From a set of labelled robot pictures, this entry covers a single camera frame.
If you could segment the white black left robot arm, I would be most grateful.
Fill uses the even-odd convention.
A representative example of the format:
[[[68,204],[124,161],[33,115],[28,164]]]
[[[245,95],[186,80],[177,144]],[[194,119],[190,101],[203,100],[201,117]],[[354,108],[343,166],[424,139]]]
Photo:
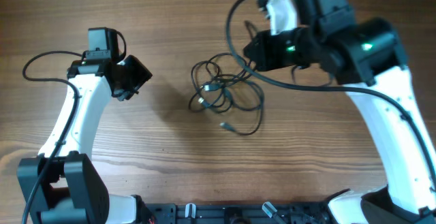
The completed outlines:
[[[26,201],[22,223],[156,223],[138,195],[111,195],[91,159],[103,111],[151,79],[127,54],[123,35],[88,30],[89,48],[67,70],[67,94],[50,137],[35,157],[21,159],[17,178]]]

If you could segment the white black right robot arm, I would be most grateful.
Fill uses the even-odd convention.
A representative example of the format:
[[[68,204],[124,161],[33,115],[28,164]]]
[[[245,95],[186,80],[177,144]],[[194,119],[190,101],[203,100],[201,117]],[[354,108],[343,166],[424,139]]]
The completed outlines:
[[[435,149],[422,120],[399,35],[382,18],[356,21],[348,0],[258,0],[270,28],[244,53],[253,75],[317,63],[357,107],[384,167],[384,186],[345,190],[326,204],[334,223],[434,223]]]

